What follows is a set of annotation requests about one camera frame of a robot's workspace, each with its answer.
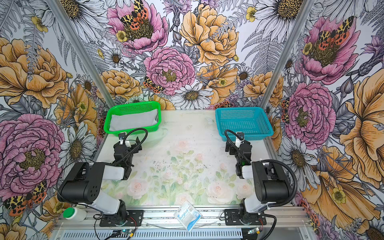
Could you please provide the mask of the plain grey towel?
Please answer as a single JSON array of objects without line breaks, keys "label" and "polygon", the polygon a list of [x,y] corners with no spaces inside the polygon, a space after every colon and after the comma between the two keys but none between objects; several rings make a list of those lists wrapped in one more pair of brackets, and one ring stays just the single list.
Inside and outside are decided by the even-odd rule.
[{"label": "plain grey towel", "polygon": [[158,123],[158,110],[139,114],[116,116],[112,115],[109,131],[123,131],[129,129],[150,127]]}]

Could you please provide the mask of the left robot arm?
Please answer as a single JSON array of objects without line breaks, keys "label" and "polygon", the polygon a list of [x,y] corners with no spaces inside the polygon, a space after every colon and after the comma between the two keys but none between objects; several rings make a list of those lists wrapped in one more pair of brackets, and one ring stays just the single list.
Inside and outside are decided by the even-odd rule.
[{"label": "left robot arm", "polygon": [[142,150],[148,131],[137,128],[128,134],[119,134],[114,144],[114,158],[111,163],[76,163],[59,187],[58,200],[82,205],[102,214],[110,223],[122,226],[129,219],[125,202],[109,196],[101,190],[103,180],[127,180],[134,167],[133,155]]}]

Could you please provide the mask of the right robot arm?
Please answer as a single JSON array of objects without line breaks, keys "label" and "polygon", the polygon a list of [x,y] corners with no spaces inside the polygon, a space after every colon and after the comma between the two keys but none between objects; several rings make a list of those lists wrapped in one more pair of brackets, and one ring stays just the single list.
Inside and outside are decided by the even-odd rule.
[{"label": "right robot arm", "polygon": [[225,130],[225,151],[236,158],[236,175],[243,180],[252,180],[254,193],[241,199],[237,213],[225,211],[227,225],[264,224],[266,210],[290,203],[298,190],[294,171],[278,160],[251,161],[252,145],[242,132]]}]

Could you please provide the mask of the teal plastic basket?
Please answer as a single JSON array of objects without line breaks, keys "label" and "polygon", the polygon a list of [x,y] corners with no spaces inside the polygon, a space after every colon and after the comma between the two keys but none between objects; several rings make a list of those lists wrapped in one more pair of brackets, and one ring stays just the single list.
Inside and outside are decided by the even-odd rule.
[{"label": "teal plastic basket", "polygon": [[260,141],[274,134],[272,125],[260,107],[218,108],[215,117],[219,135],[226,141],[225,130],[245,134],[247,141]]}]

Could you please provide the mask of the white bottle green cap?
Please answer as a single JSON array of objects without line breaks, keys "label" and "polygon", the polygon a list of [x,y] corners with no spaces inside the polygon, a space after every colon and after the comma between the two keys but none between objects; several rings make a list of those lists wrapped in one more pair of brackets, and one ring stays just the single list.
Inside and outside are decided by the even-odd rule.
[{"label": "white bottle green cap", "polygon": [[87,212],[76,207],[69,207],[63,212],[63,217],[69,221],[82,222],[86,219]]}]

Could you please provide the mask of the white blue packet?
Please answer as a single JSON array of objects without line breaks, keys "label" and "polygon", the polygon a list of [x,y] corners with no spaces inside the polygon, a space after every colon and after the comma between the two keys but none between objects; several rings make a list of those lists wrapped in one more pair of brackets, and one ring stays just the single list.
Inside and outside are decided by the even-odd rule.
[{"label": "white blue packet", "polygon": [[202,218],[202,214],[189,201],[184,201],[174,213],[174,217],[188,232],[191,232]]}]

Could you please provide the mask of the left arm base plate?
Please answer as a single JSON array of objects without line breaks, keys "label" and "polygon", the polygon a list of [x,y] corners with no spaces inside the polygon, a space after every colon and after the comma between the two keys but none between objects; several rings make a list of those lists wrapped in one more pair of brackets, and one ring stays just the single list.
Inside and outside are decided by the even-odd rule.
[{"label": "left arm base plate", "polygon": [[100,220],[100,227],[140,227],[143,210],[127,210],[125,214],[105,215]]}]

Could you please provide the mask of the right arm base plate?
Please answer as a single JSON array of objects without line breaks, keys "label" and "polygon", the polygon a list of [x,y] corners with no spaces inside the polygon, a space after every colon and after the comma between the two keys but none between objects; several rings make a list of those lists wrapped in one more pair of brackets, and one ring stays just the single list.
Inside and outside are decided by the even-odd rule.
[{"label": "right arm base plate", "polygon": [[225,209],[224,218],[226,226],[261,226],[267,223],[264,216],[247,212],[240,214],[235,209]]}]

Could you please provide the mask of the aluminium front rail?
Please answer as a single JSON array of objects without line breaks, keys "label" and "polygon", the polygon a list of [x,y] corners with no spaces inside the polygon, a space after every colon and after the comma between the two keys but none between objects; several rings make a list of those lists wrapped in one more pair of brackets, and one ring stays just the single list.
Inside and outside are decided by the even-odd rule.
[{"label": "aluminium front rail", "polygon": [[[182,220],[185,218],[185,212],[179,211],[180,206],[129,206],[127,212],[130,216],[134,213],[140,213],[141,216],[136,217],[139,230],[146,229],[170,229],[184,230]],[[238,205],[206,205],[194,206],[197,212],[200,212],[200,218],[197,220],[194,229],[197,228],[225,228],[226,219],[229,217],[225,213],[226,210],[232,210],[236,213],[239,211]],[[81,221],[67,220],[60,217],[58,223],[54,227],[58,230],[92,230],[96,227],[97,230],[112,230],[121,229],[122,226],[101,227],[96,220],[98,212],[81,208],[87,212],[87,217]],[[277,218],[277,228],[293,228],[293,227],[310,227],[310,219],[307,216],[304,208],[294,207],[290,204],[283,207],[270,208],[265,211],[265,217],[257,215],[260,219],[265,219],[263,227],[271,227],[273,224],[273,215]]]}]

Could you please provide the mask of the left aluminium frame post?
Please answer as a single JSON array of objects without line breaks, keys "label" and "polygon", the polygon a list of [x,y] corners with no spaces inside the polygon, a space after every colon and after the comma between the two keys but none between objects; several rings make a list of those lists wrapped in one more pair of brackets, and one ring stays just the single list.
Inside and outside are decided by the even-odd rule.
[{"label": "left aluminium frame post", "polygon": [[80,59],[82,60],[82,63],[84,64],[86,70],[88,71],[88,74],[92,77],[93,81],[95,82],[96,86],[98,87],[98,90],[100,91],[101,95],[103,96],[104,100],[106,101],[109,108],[114,107],[116,104],[110,95],[107,87],[105,86],[101,76],[99,75],[99,72],[94,65],[94,63],[91,61],[91,58],[85,48],[85,46],[82,43],[81,38],[79,37],[76,28],[74,27],[74,24],[70,21],[69,17],[67,16],[64,8],[61,5],[60,1],[48,1],[47,2],[49,8],[53,12],[54,16],[56,17],[58,23],[60,26],[62,26],[63,32],[68,36],[68,40],[71,42],[72,46],[74,47],[75,51],[79,55]]}]

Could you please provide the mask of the aluminium frame post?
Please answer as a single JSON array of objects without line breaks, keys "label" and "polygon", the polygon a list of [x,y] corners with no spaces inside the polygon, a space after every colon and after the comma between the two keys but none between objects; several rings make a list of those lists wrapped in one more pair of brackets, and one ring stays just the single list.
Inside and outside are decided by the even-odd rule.
[{"label": "aluminium frame post", "polygon": [[67,16],[64,8],[61,5],[60,1],[48,1],[47,2],[49,8],[53,12],[54,16],[56,17],[58,23],[60,26],[62,26],[63,32],[68,36],[68,40],[71,42],[72,46],[74,47],[75,51],[79,55],[80,59],[82,60],[82,63],[84,64],[86,70],[88,71],[88,74],[92,77],[93,81],[95,82],[96,86],[98,87],[98,90],[100,91],[101,95],[103,96],[104,100],[106,101],[109,108],[114,107],[116,104],[110,95],[107,87],[105,86],[101,76],[99,75],[99,72],[94,65],[94,63],[91,61],[91,58],[85,48],[85,46],[82,43],[81,38],[79,37],[76,28],[74,27],[74,24],[70,21],[69,17]]},{"label": "aluminium frame post", "polygon": [[298,13],[296,22],[293,25],[293,29],[290,32],[287,42],[283,48],[282,53],[280,54],[280,58],[277,62],[277,65],[275,69],[273,70],[273,74],[271,76],[271,81],[269,86],[266,89],[266,92],[264,93],[262,100],[259,104],[259,107],[264,109],[267,106],[267,103],[269,102],[269,99],[272,96],[273,90],[278,84],[279,78],[281,76],[281,73],[283,71],[283,68],[290,56],[290,52],[292,51],[294,44],[296,43],[302,29],[304,28],[306,24],[306,20],[310,15],[310,12],[312,10],[313,5],[316,1],[314,0],[307,0],[304,1],[302,4],[302,7]]}]

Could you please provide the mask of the right aluminium frame post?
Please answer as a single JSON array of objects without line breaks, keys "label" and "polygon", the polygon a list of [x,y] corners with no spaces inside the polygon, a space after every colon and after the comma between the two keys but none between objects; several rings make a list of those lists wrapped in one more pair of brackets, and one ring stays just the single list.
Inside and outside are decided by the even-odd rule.
[{"label": "right aluminium frame post", "polygon": [[298,13],[296,22],[293,25],[293,29],[290,32],[287,42],[283,48],[282,53],[280,54],[280,58],[277,62],[277,65],[275,69],[273,70],[273,74],[271,76],[271,81],[269,86],[266,89],[266,92],[264,93],[262,100],[259,104],[259,107],[264,109],[267,106],[267,103],[269,102],[269,99],[272,96],[273,90],[278,84],[279,78],[281,76],[281,73],[283,71],[283,68],[290,56],[290,52],[292,51],[294,44],[296,43],[302,29],[304,28],[306,24],[306,20],[310,15],[310,12],[312,10],[313,5],[316,1],[314,0],[307,0],[304,1],[302,4],[302,7]]}]

